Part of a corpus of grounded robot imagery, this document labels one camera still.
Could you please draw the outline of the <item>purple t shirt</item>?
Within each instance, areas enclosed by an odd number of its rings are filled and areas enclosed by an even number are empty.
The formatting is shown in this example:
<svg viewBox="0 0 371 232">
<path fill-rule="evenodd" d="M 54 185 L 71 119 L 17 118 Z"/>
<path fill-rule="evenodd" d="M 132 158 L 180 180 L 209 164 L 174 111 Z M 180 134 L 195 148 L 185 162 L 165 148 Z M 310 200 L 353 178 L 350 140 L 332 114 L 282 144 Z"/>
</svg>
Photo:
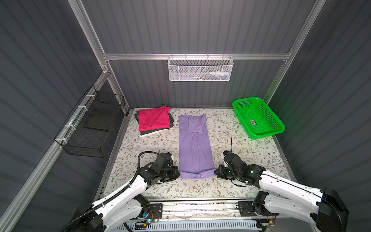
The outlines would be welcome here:
<svg viewBox="0 0 371 232">
<path fill-rule="evenodd" d="M 214 176 L 215 165 L 205 114 L 179 117 L 179 172 L 183 179 Z"/>
</svg>

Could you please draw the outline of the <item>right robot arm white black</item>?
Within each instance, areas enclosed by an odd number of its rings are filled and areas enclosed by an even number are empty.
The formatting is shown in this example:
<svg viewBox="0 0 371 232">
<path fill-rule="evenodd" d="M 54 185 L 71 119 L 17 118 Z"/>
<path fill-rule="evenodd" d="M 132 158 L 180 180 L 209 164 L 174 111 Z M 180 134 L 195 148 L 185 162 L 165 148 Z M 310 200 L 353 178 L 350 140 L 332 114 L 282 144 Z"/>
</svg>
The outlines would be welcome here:
<svg viewBox="0 0 371 232">
<path fill-rule="evenodd" d="M 259 189 L 253 201 L 238 203 L 241 216 L 285 215 L 315 225 L 321 232 L 346 231 L 349 210 L 335 190 L 296 183 L 257 164 L 246 164 L 230 151 L 223 152 L 223 161 L 214 172 L 217 178 Z"/>
</svg>

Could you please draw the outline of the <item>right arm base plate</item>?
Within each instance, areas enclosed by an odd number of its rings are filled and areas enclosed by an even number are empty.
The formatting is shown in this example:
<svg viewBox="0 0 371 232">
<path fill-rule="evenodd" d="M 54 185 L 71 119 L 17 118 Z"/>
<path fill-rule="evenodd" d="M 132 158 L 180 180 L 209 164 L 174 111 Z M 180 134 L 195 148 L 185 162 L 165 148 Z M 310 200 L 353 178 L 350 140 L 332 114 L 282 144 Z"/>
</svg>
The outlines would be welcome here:
<svg viewBox="0 0 371 232">
<path fill-rule="evenodd" d="M 255 203 L 254 201 L 239 201 L 236 205 L 236 209 L 239 211 L 242 217 L 252 216 L 273 216 L 276 217 L 278 213 L 269 212 L 264 205 Z"/>
</svg>

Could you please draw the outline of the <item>green plastic basket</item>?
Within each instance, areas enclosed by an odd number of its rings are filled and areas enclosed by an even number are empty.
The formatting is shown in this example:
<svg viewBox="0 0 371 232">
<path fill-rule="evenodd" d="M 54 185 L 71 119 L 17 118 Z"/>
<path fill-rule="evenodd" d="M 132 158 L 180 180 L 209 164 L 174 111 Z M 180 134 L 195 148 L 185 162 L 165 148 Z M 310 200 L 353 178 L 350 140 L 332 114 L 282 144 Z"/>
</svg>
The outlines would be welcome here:
<svg viewBox="0 0 371 232">
<path fill-rule="evenodd" d="M 274 111 L 259 97 L 238 99 L 232 103 L 242 127 L 252 140 L 270 137 L 286 127 Z"/>
</svg>

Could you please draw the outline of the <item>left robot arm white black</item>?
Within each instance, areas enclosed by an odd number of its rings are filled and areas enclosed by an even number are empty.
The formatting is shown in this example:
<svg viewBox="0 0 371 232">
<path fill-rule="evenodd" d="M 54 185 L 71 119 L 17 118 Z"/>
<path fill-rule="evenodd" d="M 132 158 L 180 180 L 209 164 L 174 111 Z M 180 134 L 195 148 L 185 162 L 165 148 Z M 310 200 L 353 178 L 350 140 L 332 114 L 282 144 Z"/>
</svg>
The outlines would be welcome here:
<svg viewBox="0 0 371 232">
<path fill-rule="evenodd" d="M 171 153 L 145 151 L 139 154 L 133 178 L 91 204 L 79 206 L 62 232 L 109 232 L 133 218 L 146 218 L 150 202 L 143 193 L 157 183 L 180 176 Z"/>
</svg>

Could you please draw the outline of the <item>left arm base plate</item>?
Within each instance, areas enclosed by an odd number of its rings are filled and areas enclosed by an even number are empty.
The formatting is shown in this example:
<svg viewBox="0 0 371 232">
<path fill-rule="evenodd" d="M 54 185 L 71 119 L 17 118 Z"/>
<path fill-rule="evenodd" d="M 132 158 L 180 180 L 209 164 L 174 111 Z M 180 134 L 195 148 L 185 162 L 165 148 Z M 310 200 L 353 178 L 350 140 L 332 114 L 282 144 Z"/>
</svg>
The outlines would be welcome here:
<svg viewBox="0 0 371 232">
<path fill-rule="evenodd" d="M 157 221 L 162 219 L 163 204 L 150 204 L 143 212 L 135 219 Z"/>
</svg>

